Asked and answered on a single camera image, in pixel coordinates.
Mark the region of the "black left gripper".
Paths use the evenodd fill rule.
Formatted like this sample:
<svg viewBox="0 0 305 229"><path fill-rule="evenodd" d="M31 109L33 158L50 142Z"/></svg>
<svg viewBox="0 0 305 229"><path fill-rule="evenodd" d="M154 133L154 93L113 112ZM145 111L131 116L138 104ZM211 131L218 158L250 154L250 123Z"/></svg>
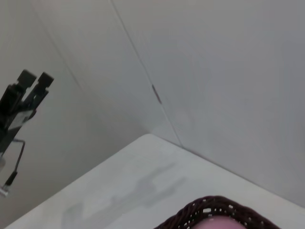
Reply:
<svg viewBox="0 0 305 229"><path fill-rule="evenodd" d="M54 78L43 72L26 99L20 103L37 77L23 70L17 82L10 84L0 99L0 153L5 153L21 127L36 114L36 109L47 96Z"/></svg>

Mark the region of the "black woven plastic basket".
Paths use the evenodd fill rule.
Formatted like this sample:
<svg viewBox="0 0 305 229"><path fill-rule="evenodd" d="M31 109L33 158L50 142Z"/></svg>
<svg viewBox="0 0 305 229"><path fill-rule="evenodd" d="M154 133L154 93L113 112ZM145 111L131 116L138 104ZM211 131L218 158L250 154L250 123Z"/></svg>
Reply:
<svg viewBox="0 0 305 229"><path fill-rule="evenodd" d="M280 229L253 209L223 196L206 196L187 204L154 229L194 229L205 219L224 216L246 229Z"/></svg>

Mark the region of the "pink peach toy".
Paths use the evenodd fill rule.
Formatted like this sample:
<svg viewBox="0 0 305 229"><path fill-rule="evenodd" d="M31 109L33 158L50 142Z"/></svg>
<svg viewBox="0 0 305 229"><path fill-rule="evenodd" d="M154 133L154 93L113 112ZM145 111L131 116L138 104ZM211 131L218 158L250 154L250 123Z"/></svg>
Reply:
<svg viewBox="0 0 305 229"><path fill-rule="evenodd" d="M230 217L217 216L202 220L193 229L246 229Z"/></svg>

